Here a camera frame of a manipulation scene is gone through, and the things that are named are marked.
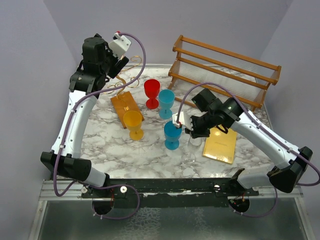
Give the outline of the ribbed clear wine glass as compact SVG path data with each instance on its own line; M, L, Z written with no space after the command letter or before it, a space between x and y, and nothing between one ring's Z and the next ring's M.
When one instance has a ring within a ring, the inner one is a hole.
M187 151L186 151L186 160L188 164L192 164L197 160L199 155L198 151L200 150L203 143L203 138L192 138L190 137L187 143Z

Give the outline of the blue plastic goblet front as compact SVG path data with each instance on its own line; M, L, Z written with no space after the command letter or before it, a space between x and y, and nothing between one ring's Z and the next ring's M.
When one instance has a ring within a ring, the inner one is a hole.
M172 121L168 121L164 126L164 145L168 150L176 150L179 145L179 139L182 134L182 128L177 128Z

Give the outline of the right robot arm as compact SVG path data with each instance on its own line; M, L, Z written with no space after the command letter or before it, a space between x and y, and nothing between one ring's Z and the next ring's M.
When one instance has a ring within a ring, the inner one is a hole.
M259 148L274 165L266 168L240 169L231 178L229 189L240 196L247 189L273 186L283 193L291 193L307 168L313 152L307 146L298 147L286 141L233 97L221 102L205 88L192 98L201 116L180 113L176 122L185 126L192 138L210 136L214 127L227 134L233 130Z

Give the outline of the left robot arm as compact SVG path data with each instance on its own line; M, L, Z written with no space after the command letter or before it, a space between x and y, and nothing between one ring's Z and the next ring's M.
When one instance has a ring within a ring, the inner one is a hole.
M111 42L99 34L86 38L82 60L70 77L68 106L53 146L42 152L40 161L57 175L93 186L97 196L106 197L111 190L108 175L95 169L90 160L81 158L82 140L93 107L99 98L93 92L103 89L128 63L125 57L131 41L116 32Z

